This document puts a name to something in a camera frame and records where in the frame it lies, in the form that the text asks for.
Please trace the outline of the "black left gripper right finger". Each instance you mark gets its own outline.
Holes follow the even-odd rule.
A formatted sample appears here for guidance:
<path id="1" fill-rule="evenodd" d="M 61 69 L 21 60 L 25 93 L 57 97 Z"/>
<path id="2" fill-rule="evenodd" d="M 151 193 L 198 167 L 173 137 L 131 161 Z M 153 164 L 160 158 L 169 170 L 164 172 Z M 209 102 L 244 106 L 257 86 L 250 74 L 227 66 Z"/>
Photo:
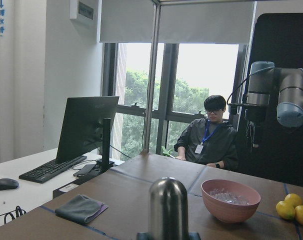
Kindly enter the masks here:
<path id="1" fill-rule="evenodd" d="M 189 240 L 201 240 L 201 237 L 198 232 L 189 232 L 188 237 Z"/>

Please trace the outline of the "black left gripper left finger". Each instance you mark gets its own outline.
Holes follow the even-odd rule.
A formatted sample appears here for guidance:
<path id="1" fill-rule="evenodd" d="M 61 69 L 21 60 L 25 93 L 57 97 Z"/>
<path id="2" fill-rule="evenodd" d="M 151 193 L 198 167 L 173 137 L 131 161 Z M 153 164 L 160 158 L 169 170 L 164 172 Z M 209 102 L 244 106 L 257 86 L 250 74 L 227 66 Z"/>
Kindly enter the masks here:
<path id="1" fill-rule="evenodd" d="M 138 232 L 136 240 L 149 240 L 149 234 L 147 232 Z"/>

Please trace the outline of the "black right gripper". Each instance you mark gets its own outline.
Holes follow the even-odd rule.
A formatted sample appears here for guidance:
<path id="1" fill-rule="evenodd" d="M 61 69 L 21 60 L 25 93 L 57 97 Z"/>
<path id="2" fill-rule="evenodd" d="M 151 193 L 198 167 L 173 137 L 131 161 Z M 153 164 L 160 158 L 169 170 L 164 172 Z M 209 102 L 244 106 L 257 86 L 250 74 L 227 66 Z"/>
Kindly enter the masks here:
<path id="1" fill-rule="evenodd" d="M 232 115 L 237 114 L 238 107 L 245 109 L 244 118 L 247 121 L 253 122 L 255 124 L 260 124 L 266 119 L 267 106 L 248 104 L 248 103 L 229 103 L 229 113 Z"/>

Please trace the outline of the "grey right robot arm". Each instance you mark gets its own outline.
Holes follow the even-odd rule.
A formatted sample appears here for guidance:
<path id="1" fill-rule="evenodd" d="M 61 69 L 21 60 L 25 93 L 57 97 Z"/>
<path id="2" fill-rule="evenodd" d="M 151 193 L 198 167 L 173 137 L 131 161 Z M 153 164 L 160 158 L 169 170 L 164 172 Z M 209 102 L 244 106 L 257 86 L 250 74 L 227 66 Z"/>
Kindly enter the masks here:
<path id="1" fill-rule="evenodd" d="M 303 68 L 280 68 L 271 61 L 256 61 L 243 82 L 248 82 L 245 100 L 228 103 L 230 114 L 236 115 L 238 107 L 243 107 L 247 110 L 245 118 L 258 125 L 265 120 L 271 91 L 275 88 L 278 123 L 286 128 L 303 126 Z"/>

